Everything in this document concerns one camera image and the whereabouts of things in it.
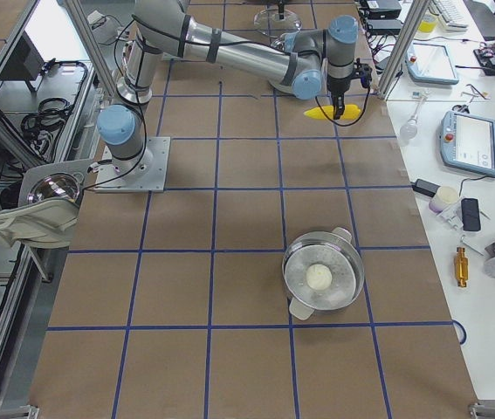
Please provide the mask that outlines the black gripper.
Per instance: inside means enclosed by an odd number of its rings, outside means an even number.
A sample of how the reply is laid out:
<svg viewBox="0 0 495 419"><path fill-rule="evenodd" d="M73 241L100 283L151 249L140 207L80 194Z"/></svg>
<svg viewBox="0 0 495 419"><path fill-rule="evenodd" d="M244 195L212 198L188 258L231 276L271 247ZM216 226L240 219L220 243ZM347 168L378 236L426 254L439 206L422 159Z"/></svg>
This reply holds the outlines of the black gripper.
<svg viewBox="0 0 495 419"><path fill-rule="evenodd" d="M333 119L339 120L345 112L344 95L351 87L352 79L347 78L327 78L327 90L333 96Z"/></svg>

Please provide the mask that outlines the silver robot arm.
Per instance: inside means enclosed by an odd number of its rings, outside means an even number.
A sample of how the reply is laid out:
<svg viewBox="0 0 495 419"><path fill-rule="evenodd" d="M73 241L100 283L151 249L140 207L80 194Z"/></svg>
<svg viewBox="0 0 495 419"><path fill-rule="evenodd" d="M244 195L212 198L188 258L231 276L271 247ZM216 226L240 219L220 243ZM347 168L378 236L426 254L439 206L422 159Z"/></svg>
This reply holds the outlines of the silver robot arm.
<svg viewBox="0 0 495 419"><path fill-rule="evenodd" d="M285 33L276 49L200 24L188 14L188 6L186 1L135 2L135 38L116 84L123 101L135 106L150 101L164 53L248 72L299 100L312 100L327 90L334 120L345 112L344 97L353 80L369 86L369 68L355 56L359 26L352 16L336 17L325 30Z"/></svg>

